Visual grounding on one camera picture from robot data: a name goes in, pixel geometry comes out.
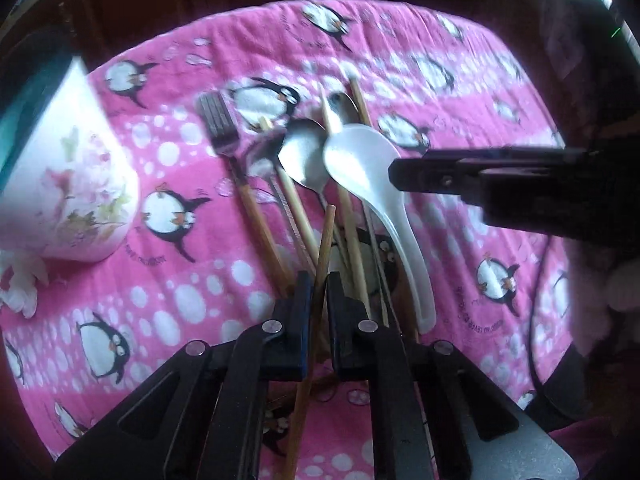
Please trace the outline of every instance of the pink tablecloth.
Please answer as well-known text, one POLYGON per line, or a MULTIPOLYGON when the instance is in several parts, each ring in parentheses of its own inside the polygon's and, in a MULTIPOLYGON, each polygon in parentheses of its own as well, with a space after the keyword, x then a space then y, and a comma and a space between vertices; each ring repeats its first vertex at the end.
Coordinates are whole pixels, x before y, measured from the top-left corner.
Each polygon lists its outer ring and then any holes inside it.
MULTIPOLYGON (((373 121, 407 155, 429 145, 557 142, 539 95, 500 40, 467 20, 404 4, 318 0, 238 10, 163 34, 96 69, 91 82, 140 175, 146 214, 103 262, 48 262, 50 283, 37 284, 32 319, 0 313, 22 400, 53 456, 187 341, 229 341, 269 315, 274 291, 226 165, 194 111, 196 97, 225 93, 244 149, 260 136, 260 115, 276 123, 310 116, 320 84, 343 90, 353 74, 373 121)), ((278 205, 264 182, 252 184, 296 266, 278 205)), ((317 200, 300 193, 319 229, 317 200)), ((524 346, 529 293, 543 237, 488 227, 478 209, 453 196, 407 195, 406 206, 436 301, 437 325, 424 341, 452 341, 524 402, 532 388, 524 346)), ((379 242, 395 283, 394 249, 379 242)), ((570 339, 564 266, 553 250, 534 325, 543 378, 570 339)), ((367 404, 365 386, 344 384, 312 405, 300 478, 369 479, 367 404)), ((266 433, 276 446, 286 415, 275 413, 266 433)), ((272 474, 273 457, 263 454, 262 476, 272 474)))

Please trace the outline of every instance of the fork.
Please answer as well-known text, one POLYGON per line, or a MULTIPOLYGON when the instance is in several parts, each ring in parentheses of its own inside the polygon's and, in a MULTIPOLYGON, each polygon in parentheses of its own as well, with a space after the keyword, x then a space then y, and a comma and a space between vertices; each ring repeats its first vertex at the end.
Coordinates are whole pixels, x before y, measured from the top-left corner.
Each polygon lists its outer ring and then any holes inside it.
POLYGON ((266 267, 271 273, 276 289, 282 298, 289 295, 294 286, 293 275, 283 264, 280 254, 273 240, 273 234, 260 208, 255 201, 254 194, 247 182, 246 175, 236 159, 236 151, 240 146, 240 135, 226 103, 219 92, 207 92, 198 99, 213 150, 228 161, 231 175, 238 188, 238 194, 244 207, 244 212, 254 231, 260 248, 266 260, 266 267))

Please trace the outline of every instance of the white paper cup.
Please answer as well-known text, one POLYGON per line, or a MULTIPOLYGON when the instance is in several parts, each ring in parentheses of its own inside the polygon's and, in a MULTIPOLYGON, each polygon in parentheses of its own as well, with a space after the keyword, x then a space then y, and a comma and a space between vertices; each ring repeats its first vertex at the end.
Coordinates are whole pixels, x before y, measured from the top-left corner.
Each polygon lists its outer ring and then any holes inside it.
POLYGON ((82 60, 51 30, 25 38, 0 67, 0 250, 104 259, 139 195, 82 60))

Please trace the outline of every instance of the black cable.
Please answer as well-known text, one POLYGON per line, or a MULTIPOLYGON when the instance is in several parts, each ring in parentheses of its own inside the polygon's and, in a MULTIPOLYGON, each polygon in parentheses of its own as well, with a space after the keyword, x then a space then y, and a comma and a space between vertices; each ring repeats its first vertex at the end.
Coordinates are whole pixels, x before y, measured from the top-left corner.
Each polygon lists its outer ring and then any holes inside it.
POLYGON ((538 304, 538 293, 540 291, 540 285, 542 283, 542 275, 545 271, 545 263, 546 257, 549 253, 549 249, 551 248, 551 241, 553 237, 546 237, 545 247, 542 251, 542 256, 540 256, 540 262, 538 264, 538 273, 536 275, 536 281, 533 285, 533 290, 531 292, 531 314, 529 315, 529 335, 527 337, 527 359, 529 361, 529 375, 531 376, 531 382, 533 383, 533 387, 536 391, 536 395, 542 398, 546 404, 558 415, 562 416, 571 422, 577 422, 581 420, 580 416, 573 415, 571 413, 566 412, 562 408, 560 408, 545 392, 545 387, 538 377, 538 372, 536 371, 536 363, 533 357, 533 319, 536 315, 536 305, 538 304))

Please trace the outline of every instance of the chopstick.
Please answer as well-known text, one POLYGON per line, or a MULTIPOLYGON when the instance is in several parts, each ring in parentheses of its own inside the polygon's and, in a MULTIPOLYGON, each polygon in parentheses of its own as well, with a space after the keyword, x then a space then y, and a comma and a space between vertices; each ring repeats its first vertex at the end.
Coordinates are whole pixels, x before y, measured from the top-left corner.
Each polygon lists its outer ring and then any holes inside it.
MULTIPOLYGON (((260 126, 265 132, 273 130, 273 123, 271 123, 271 121, 266 117, 260 118, 260 126)), ((300 200, 300 195, 298 194, 296 184, 284 171, 277 160, 274 161, 273 165, 275 167, 276 173, 278 174, 278 178, 280 179, 280 183, 282 184, 284 196, 289 203, 289 208, 291 209, 293 218, 296 222, 296 225, 298 226, 298 230, 300 231, 300 236, 302 237, 302 241, 306 247, 306 251, 311 257, 311 261, 313 262, 314 266, 317 267, 319 253, 318 243, 316 242, 314 230, 311 227, 308 216, 306 215, 305 208, 302 205, 302 200, 300 200)))
POLYGON ((334 221, 335 206, 328 205, 324 214, 318 267, 316 269, 314 293, 311 299, 308 372, 306 378, 298 385, 298 389, 296 391, 296 404, 290 420, 287 456, 285 458, 284 469, 282 471, 282 477, 284 480, 294 480, 296 477, 296 465, 298 462, 298 453, 300 452, 300 441, 302 440, 302 433, 305 429, 306 410, 309 406, 311 387, 314 378, 314 365, 316 364, 316 353, 318 352, 319 346, 319 332, 322 310, 324 307, 324 288, 327 272, 329 270, 331 244, 334 238, 334 221))
MULTIPOLYGON (((362 90, 360 89, 360 83, 358 79, 355 77, 349 78, 349 85, 351 86, 351 93, 353 94, 353 99, 356 101, 356 107, 358 108, 358 113, 360 115, 360 121, 362 124, 366 124, 367 126, 373 128, 373 122, 371 121, 371 115, 369 115, 369 109, 367 108, 367 102, 362 95, 362 90)), ((372 223, 370 209, 366 204, 362 204, 364 209, 365 220, 367 224, 372 223)), ((382 266, 382 262, 380 261, 380 256, 378 254, 374 254, 374 259, 376 261, 376 266, 378 267, 378 275, 380 277, 381 285, 384 288, 385 295, 387 297, 389 308, 391 309, 391 314, 394 316, 396 320, 396 325, 398 326, 398 330, 400 330, 400 324, 398 323, 398 317, 396 316, 396 311, 393 308, 391 303, 391 293, 389 291, 389 285, 386 281, 385 270, 382 266)), ((412 308, 408 309, 410 312, 404 318, 408 320, 411 325, 410 329, 414 339, 419 342, 420 336, 418 334, 418 321, 415 317, 415 310, 412 308)), ((388 314, 386 312, 386 308, 382 308, 382 317, 383 323, 385 326, 388 326, 388 314)))
MULTIPOLYGON (((322 110, 322 120, 324 127, 329 135, 335 133, 330 121, 329 103, 326 100, 324 87, 320 85, 320 106, 322 110)), ((353 285, 356 289, 358 300, 362 302, 367 311, 367 316, 371 319, 371 307, 369 305, 369 291, 367 290, 367 280, 364 275, 364 266, 362 264, 362 254, 360 253, 360 241, 358 240, 358 232, 356 231, 356 222, 353 215, 353 203, 349 192, 339 184, 338 199, 340 201, 340 216, 344 227, 344 237, 347 239, 347 250, 349 252, 349 260, 351 263, 351 272, 353 274, 353 285)))

